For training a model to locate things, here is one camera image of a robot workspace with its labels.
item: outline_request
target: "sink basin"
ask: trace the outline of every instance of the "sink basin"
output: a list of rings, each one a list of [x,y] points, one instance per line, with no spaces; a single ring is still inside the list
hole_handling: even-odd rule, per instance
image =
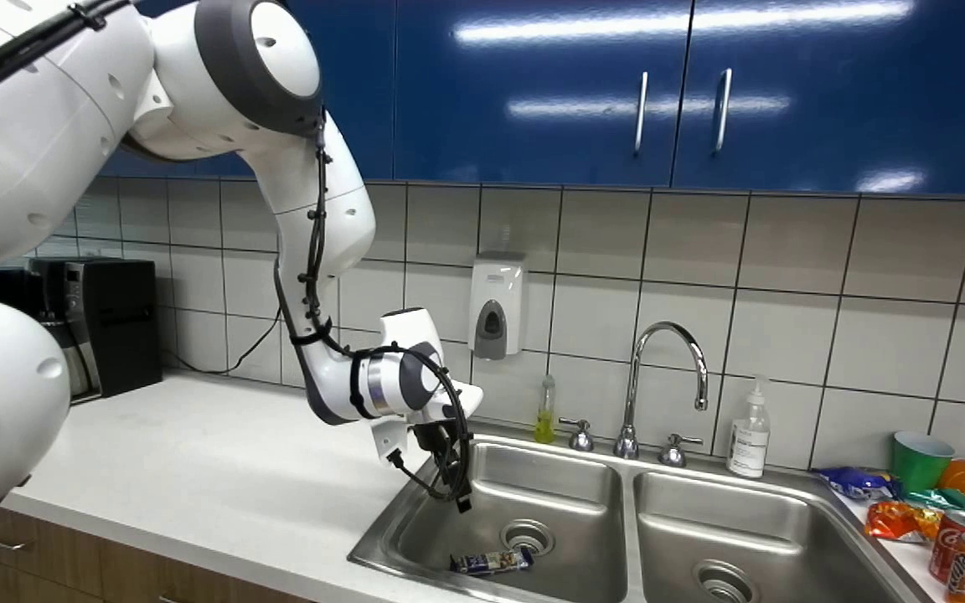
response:
[[[348,560],[472,596],[623,600],[623,489],[609,467],[478,439],[472,489],[472,514],[400,489]],[[448,556],[505,545],[534,550],[534,565],[485,579],[448,571]]]
[[[813,481],[785,489],[700,474],[636,477],[646,600],[891,603],[872,545]]]
[[[472,489],[472,514],[454,514],[405,485],[348,560],[478,600],[928,600],[807,477],[738,479],[474,434]],[[505,545],[534,550],[534,565],[448,571],[448,556]]]

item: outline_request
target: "cabinet handle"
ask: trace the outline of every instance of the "cabinet handle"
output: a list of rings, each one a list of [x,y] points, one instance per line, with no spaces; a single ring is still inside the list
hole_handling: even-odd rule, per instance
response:
[[[650,70],[641,74],[641,103],[636,103],[636,140],[633,140],[633,154],[644,152],[646,98],[650,98]]]
[[[3,539],[0,539],[0,550],[3,550],[3,552],[23,552],[26,543],[3,543]]]
[[[722,139],[725,139],[731,82],[734,82],[734,70],[722,68],[722,74],[719,74],[719,107],[715,107],[715,140],[712,140],[712,154],[722,152]]]

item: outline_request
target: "backsplash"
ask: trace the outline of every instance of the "backsplash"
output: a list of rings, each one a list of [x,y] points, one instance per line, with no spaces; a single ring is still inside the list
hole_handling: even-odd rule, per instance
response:
[[[371,183],[377,233],[328,300],[348,344],[377,315],[424,304],[478,419],[531,426],[542,375],[556,412],[618,428],[631,341],[685,326],[710,362],[694,412],[689,356],[674,336],[644,351],[641,442],[667,433],[725,452],[725,419],[765,375],[771,467],[884,467],[891,428],[928,428],[965,456],[965,201],[756,198]],[[472,359],[469,265],[520,248],[529,265],[521,356]],[[150,259],[173,356],[228,369],[271,326],[275,226],[241,180],[98,180],[36,255]],[[239,380],[301,385],[284,333]]]

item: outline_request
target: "sink drain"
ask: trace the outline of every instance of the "sink drain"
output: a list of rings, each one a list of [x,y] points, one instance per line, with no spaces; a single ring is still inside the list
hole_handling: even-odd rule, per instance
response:
[[[553,543],[553,529],[539,518],[515,518],[505,526],[501,543],[510,550],[531,550],[534,556],[545,556]]]
[[[698,565],[698,583],[706,596],[725,600],[725,603],[753,603],[753,586],[748,583],[748,573],[725,560],[706,560]]]

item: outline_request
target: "black appliance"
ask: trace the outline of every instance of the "black appliance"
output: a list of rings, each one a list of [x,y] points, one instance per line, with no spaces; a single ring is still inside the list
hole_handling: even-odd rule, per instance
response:
[[[159,382],[154,263],[34,259],[0,270],[0,300],[55,340],[72,398]]]

